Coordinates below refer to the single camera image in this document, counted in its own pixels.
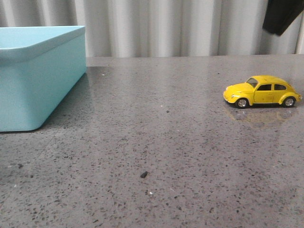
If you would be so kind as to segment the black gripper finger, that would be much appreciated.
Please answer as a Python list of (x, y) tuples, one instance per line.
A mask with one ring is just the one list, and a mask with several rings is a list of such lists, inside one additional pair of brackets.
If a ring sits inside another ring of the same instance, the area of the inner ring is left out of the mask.
[(281, 36), (304, 10), (304, 0), (269, 0), (263, 30)]

